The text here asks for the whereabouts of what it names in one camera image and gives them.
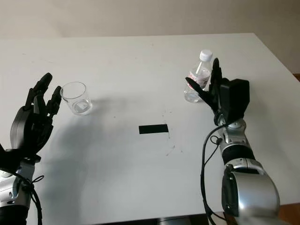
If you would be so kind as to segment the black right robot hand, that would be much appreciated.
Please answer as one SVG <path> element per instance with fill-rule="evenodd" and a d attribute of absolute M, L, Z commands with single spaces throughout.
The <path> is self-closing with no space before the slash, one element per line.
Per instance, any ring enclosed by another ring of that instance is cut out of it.
<path fill-rule="evenodd" d="M 219 126 L 220 119 L 223 119 L 227 125 L 233 123 L 233 120 L 225 118 L 225 112 L 223 112 L 221 107 L 221 85 L 228 83 L 229 79 L 222 77 L 222 69 L 218 58 L 215 58 L 213 61 L 208 91 L 204 91 L 192 78 L 186 77 L 185 79 L 198 93 L 199 97 L 212 109 L 216 126 Z"/>

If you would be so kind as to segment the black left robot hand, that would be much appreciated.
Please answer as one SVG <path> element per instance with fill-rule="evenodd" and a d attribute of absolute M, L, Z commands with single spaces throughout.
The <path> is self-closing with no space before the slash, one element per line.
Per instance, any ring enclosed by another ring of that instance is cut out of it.
<path fill-rule="evenodd" d="M 47 143 L 53 130 L 53 117 L 60 108 L 61 87 L 57 86 L 46 103 L 44 94 L 53 76 L 46 73 L 33 88 L 29 89 L 10 130 L 11 147 L 25 154 L 36 154 Z"/>

